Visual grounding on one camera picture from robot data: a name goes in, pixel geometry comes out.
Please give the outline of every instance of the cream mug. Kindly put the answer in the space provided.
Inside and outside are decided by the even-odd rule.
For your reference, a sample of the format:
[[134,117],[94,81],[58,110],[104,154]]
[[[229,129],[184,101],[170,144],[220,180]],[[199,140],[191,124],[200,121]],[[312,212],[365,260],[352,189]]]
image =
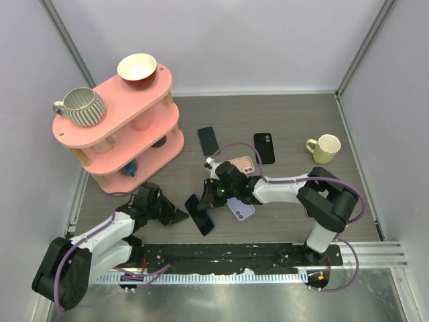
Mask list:
[[317,164],[326,164],[330,162],[335,154],[341,149],[340,140],[333,135],[324,134],[319,140],[307,140],[306,147],[313,154],[313,160]]
[[69,92],[62,101],[55,102],[53,108],[57,114],[82,127],[97,124],[106,114],[101,97],[87,87]]

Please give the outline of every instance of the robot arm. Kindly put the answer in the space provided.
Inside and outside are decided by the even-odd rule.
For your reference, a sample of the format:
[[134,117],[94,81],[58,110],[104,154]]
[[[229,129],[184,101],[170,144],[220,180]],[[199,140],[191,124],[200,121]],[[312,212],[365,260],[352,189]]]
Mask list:
[[[54,279],[61,259],[71,247],[85,239],[70,255],[58,284],[61,307],[72,309],[79,304],[88,286],[100,275],[119,264],[140,261],[143,251],[141,240],[132,233],[149,220],[156,219],[169,226],[186,218],[188,215],[163,196],[158,185],[144,183],[132,203],[116,209],[114,219],[109,218],[70,240],[62,237],[53,240],[33,280],[32,289],[53,301]],[[109,222],[111,223],[104,230],[93,237],[87,237]]]
[[310,262],[324,259],[334,237],[344,231],[358,196],[338,183],[306,181],[309,177],[336,178],[327,170],[315,167],[308,174],[292,178],[245,176],[229,162],[217,164],[208,158],[205,168],[210,179],[204,181],[199,210],[222,207],[235,197],[243,203],[262,205],[272,202],[301,203],[308,216],[315,219],[305,243],[305,256]]

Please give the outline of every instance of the pink phone case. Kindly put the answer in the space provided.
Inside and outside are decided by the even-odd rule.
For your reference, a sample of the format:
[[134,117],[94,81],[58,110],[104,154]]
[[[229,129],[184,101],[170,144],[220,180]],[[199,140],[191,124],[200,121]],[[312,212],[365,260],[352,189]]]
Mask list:
[[255,166],[250,156],[242,156],[241,158],[229,160],[229,162],[244,174],[250,174],[255,171]]

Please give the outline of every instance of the red bowl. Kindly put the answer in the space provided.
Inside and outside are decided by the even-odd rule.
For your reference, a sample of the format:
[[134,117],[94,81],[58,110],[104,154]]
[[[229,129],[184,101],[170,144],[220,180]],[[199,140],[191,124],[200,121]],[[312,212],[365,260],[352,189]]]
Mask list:
[[118,75],[130,86],[146,89],[155,81],[157,64],[149,54],[134,54],[122,59]]

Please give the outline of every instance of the smartphone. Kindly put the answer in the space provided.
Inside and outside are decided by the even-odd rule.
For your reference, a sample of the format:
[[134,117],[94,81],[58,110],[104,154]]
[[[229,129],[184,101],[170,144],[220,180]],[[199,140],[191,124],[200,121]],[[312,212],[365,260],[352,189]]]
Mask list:
[[253,165],[252,159],[250,156],[242,156],[241,158],[229,160],[229,163],[233,164],[244,174],[251,174],[255,171],[255,166]]
[[219,150],[219,145],[217,144],[213,127],[204,127],[202,129],[198,129],[197,132],[204,156],[212,156],[215,154],[215,152]]
[[201,234],[205,236],[215,228],[215,222],[207,210],[196,210],[199,203],[200,199],[198,196],[192,195],[185,202],[185,208],[189,212],[192,220],[194,220],[195,225],[201,231]]
[[270,133],[256,133],[253,135],[253,143],[261,156],[262,164],[273,164],[275,162],[273,138]]
[[246,205],[237,198],[228,199],[227,205],[233,212],[235,218],[239,221],[242,221],[255,213],[255,207],[253,205]]

